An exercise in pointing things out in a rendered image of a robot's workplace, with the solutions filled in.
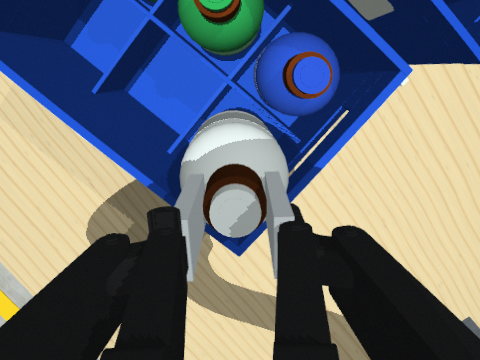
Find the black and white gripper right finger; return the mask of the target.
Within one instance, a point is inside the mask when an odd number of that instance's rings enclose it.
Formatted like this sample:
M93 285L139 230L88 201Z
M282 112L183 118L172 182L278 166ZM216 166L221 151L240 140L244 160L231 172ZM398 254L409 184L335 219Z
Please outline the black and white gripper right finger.
M365 230L313 233L279 171L265 172L265 195L277 279L273 360L339 360L322 285L370 360L480 360L480 339Z

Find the dark blue bottle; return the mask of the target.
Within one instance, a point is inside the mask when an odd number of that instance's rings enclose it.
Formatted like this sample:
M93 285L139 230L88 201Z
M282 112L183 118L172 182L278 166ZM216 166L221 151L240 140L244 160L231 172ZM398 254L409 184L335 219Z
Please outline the dark blue bottle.
M340 67L333 49L323 39L291 32L273 40L260 53L253 78L258 93L271 108L300 117L330 102L339 85Z

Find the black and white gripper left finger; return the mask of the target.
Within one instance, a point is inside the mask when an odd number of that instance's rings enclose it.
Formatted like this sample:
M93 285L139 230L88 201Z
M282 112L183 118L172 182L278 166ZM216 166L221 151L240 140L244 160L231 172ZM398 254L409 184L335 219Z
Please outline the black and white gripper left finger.
M184 360L204 195L190 174L174 207L148 211L147 241L96 240L0 327L0 360Z

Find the blue crate with dividers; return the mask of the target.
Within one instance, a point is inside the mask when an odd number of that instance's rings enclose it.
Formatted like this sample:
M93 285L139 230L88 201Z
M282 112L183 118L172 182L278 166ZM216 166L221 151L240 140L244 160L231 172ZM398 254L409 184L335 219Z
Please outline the blue crate with dividers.
M277 112L254 84L260 53L291 32L323 39L340 67L333 98L307 116ZM257 37L230 56L187 35L178 0L0 0L0 71L174 207L183 156L211 116L259 118L290 173L349 111L289 176L291 203L413 69L344 0L264 0Z
M408 65L480 64L480 0L344 1Z

